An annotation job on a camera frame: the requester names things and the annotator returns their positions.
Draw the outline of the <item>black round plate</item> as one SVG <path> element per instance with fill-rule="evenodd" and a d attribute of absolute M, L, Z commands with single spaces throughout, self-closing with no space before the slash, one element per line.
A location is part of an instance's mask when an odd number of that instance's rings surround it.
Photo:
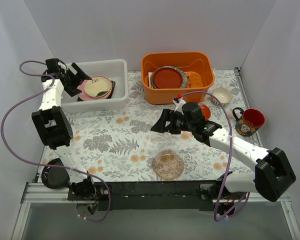
<path fill-rule="evenodd" d="M 41 173 L 42 183 L 49 189 L 68 188 L 70 177 L 66 169 L 45 166 Z"/>

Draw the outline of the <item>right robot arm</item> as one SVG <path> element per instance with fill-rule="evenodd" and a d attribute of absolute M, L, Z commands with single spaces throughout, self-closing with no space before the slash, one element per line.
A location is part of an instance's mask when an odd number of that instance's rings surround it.
<path fill-rule="evenodd" d="M 198 142 L 225 152 L 249 167 L 250 173 L 230 171 L 216 180 L 216 192 L 222 199 L 236 192 L 251 192 L 276 202 L 296 181 L 283 150 L 277 147 L 269 150 L 232 137 L 220 124 L 207 121 L 199 109 L 183 112 L 164 109 L 150 130 L 172 135 L 190 132 Z"/>

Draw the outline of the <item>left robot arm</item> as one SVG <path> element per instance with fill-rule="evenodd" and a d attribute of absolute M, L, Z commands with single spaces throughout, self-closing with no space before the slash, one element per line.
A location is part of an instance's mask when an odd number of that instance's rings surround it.
<path fill-rule="evenodd" d="M 77 197 L 95 199 L 97 189 L 74 156 L 73 129 L 61 108 L 62 93 L 77 96 L 82 92 L 78 87 L 90 77 L 76 63 L 71 65 L 76 73 L 58 58 L 47 59 L 45 64 L 47 69 L 41 77 L 45 93 L 39 110 L 33 112 L 31 118 L 42 143 L 53 150 L 57 158 L 44 166 L 41 181 L 49 189 L 69 188 Z"/>

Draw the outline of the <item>black square floral plate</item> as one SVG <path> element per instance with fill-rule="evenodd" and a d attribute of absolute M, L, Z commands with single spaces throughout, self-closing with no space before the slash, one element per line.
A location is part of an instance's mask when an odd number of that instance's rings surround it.
<path fill-rule="evenodd" d="M 111 95 L 109 96 L 109 98 L 107 99 L 111 99 L 112 96 L 113 96 L 113 93 L 114 93 L 114 90 L 115 90 L 115 86 L 116 86 L 116 82 L 111 80 L 110 82 L 112 82 L 112 86 L 113 86 L 113 89 L 112 89 L 112 92 L 111 92 Z M 81 84 L 79 87 L 78 87 L 79 90 L 81 90 L 81 93 L 78 95 L 77 97 L 77 101 L 78 102 L 83 102 L 83 101 L 94 101 L 94 100 L 102 100 L 101 97 L 90 97 L 88 96 L 85 92 L 84 92 L 84 84 Z"/>

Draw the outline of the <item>cream plate with dark patch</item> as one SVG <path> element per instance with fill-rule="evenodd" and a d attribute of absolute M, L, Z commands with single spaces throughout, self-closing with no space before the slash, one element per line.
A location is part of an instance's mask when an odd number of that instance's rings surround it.
<path fill-rule="evenodd" d="M 91 98 L 100 98 L 111 90 L 112 84 L 110 80 L 103 76 L 97 76 L 91 80 L 87 80 L 84 84 L 84 92 Z"/>

